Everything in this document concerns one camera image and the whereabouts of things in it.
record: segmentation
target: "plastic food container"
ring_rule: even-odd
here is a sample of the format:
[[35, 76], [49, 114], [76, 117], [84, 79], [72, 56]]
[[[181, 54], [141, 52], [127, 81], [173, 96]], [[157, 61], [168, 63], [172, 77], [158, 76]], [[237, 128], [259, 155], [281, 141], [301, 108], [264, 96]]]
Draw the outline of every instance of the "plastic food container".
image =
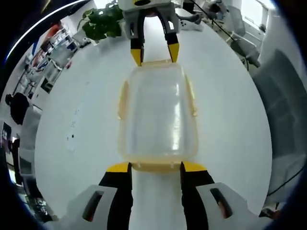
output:
[[177, 63], [143, 63], [125, 81], [118, 105], [119, 152], [137, 167], [171, 168], [196, 155], [191, 83]]

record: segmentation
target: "green leaves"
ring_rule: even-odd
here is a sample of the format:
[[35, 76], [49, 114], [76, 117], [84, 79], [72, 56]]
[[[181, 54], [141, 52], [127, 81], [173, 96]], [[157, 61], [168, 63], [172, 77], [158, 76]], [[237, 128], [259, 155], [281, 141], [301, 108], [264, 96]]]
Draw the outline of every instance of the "green leaves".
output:
[[123, 19], [122, 10], [118, 5], [108, 4], [105, 9], [90, 9], [83, 13], [82, 19], [86, 23], [82, 26], [88, 38], [95, 41], [108, 37], [121, 36], [121, 28], [118, 23]]

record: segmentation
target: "white table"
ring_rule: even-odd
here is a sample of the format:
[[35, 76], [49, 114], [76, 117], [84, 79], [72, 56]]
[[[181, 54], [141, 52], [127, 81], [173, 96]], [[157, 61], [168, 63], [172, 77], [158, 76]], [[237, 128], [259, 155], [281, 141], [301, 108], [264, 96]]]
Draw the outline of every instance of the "white table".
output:
[[[157, 23], [157, 18], [145, 21], [144, 61], [169, 58], [162, 27], [155, 26]], [[178, 35], [177, 62], [192, 81], [198, 109], [199, 151], [191, 160], [205, 165], [216, 182], [223, 182], [242, 195], [249, 209], [258, 214], [266, 198], [272, 165], [264, 106], [237, 55], [218, 34], [204, 26], [203, 32], [181, 31]], [[98, 184], [108, 166], [122, 161], [118, 154], [118, 99], [124, 80], [135, 67], [129, 41], [106, 40], [78, 51], [71, 68], [64, 70], [55, 83], [36, 136], [35, 172], [39, 190], [58, 217], [65, 214], [70, 199], [89, 185]], [[83, 98], [85, 112], [75, 132], [75, 150], [71, 152], [66, 148], [66, 135]], [[145, 174], [133, 172], [132, 176], [138, 183], [133, 185], [134, 195], [142, 189], [150, 192], [153, 184], [169, 184], [163, 195], [176, 194], [175, 199], [170, 197], [173, 200], [169, 204], [180, 202], [178, 174], [151, 174], [148, 177], [153, 177], [152, 183]], [[147, 181], [149, 187], [140, 188], [142, 181]], [[152, 195], [161, 196], [164, 190], [156, 189]], [[142, 199], [149, 196], [142, 194]], [[155, 205], [155, 211], [161, 209]], [[135, 218], [134, 213], [131, 224], [135, 224]]]

